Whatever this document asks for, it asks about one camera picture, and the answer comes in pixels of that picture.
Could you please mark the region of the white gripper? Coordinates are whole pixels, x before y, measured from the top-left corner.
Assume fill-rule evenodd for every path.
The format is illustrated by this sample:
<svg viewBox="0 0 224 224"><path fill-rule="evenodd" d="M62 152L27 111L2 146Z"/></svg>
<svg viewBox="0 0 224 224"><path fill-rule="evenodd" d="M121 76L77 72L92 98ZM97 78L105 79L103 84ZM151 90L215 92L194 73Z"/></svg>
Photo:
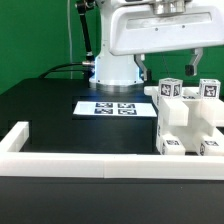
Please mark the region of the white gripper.
<svg viewBox="0 0 224 224"><path fill-rule="evenodd" d="M218 45L224 45L224 0L193 0L184 13L171 16L155 15L149 4L121 7L112 14L109 51L135 54L144 82L151 81L152 74L143 53L192 49L185 74L196 76L202 48Z"/></svg>

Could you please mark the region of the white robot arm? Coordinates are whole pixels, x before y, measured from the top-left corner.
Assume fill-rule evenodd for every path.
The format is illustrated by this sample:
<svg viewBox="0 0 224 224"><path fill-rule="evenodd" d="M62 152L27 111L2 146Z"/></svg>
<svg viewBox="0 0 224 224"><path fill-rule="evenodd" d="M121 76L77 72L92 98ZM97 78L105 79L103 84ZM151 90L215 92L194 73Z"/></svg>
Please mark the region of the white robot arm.
<svg viewBox="0 0 224 224"><path fill-rule="evenodd" d="M141 56L190 49L185 74L197 74L205 47L224 45L224 0L78 0L80 19L97 7L101 51L89 82L94 87L129 87L147 80Z"/></svg>

